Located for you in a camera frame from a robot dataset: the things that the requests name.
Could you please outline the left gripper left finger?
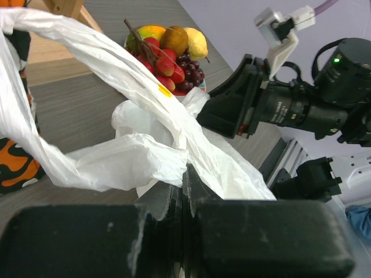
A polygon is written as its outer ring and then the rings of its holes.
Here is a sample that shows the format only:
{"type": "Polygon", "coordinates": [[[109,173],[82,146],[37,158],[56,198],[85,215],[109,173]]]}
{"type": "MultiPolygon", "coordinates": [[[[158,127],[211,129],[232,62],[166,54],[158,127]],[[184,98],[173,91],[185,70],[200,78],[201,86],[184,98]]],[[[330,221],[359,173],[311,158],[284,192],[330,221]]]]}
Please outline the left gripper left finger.
{"type": "Polygon", "coordinates": [[[29,207],[1,236],[2,277],[178,277],[182,190],[131,205],[29,207]]]}

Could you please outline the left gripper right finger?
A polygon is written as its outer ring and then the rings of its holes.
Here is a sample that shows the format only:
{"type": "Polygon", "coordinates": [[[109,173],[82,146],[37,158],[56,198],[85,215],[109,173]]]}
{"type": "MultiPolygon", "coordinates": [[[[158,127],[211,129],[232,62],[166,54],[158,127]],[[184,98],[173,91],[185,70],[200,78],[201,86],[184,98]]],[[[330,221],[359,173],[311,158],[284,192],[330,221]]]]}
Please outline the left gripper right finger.
{"type": "Polygon", "coordinates": [[[348,277],[343,228],[316,201],[223,200],[188,165],[183,176],[186,277],[348,277]]]}

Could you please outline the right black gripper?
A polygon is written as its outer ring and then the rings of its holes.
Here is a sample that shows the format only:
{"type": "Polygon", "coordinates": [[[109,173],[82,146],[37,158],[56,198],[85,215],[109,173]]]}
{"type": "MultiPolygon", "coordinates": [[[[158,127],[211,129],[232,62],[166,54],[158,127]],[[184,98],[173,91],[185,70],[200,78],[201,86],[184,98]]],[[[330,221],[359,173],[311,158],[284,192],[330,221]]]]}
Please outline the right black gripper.
{"type": "Polygon", "coordinates": [[[197,116],[198,123],[223,137],[249,138],[259,124],[258,103],[269,84],[266,59],[245,54],[237,69],[209,92],[210,100],[197,116]]]}

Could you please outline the red cherry bunch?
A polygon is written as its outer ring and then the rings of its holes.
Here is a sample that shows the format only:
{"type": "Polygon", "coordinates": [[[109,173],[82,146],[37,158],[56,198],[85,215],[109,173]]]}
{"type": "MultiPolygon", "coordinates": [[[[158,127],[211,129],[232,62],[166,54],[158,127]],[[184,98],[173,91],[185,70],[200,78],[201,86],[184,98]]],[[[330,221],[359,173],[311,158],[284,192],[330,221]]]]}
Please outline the red cherry bunch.
{"type": "Polygon", "coordinates": [[[133,52],[125,49],[137,58],[160,81],[162,86],[171,93],[174,92],[180,73],[180,70],[176,69],[178,66],[175,53],[169,49],[162,49],[160,43],[157,46],[154,42],[149,42],[149,38],[142,40],[129,20],[125,19],[124,23],[135,41],[133,52]]]}

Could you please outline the brown kiwi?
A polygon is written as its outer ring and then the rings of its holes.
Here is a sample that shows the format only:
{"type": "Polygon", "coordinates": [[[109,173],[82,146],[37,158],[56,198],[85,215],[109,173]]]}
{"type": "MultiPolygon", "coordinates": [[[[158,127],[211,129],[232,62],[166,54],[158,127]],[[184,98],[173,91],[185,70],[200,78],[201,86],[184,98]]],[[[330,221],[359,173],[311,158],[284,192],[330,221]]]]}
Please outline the brown kiwi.
{"type": "Polygon", "coordinates": [[[180,26],[170,26],[163,33],[160,40],[162,49],[172,50],[176,57],[182,55],[188,47],[188,34],[180,26]]]}

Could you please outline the white plastic bag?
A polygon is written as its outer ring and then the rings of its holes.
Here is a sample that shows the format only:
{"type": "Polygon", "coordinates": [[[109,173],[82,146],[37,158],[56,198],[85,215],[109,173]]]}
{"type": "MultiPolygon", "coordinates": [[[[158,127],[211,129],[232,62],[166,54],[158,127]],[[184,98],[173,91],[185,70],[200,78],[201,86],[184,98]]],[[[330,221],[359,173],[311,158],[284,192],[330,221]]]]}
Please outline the white plastic bag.
{"type": "Polygon", "coordinates": [[[1,134],[25,149],[57,186],[130,190],[154,180],[182,185],[187,163],[223,199],[272,200],[261,174],[237,162],[203,133],[195,116],[123,47],[78,21],[29,8],[1,9],[1,33],[31,31],[63,44],[131,103],[151,113],[171,133],[167,146],[131,131],[113,140],[63,154],[38,133],[19,71],[1,39],[1,134]]]}

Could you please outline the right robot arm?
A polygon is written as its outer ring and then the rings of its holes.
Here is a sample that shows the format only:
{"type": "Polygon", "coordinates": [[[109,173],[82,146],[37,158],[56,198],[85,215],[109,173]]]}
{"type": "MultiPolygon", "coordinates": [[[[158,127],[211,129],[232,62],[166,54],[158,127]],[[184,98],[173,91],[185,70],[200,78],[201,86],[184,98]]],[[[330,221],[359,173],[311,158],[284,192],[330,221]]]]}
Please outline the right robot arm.
{"type": "Polygon", "coordinates": [[[326,64],[313,62],[313,84],[300,68],[290,82],[269,78],[267,60],[245,55],[237,70],[213,89],[197,116],[198,123],[227,138],[255,133],[260,122],[312,132],[317,140],[338,134],[339,143],[370,146],[370,42],[343,38],[326,64]]]}

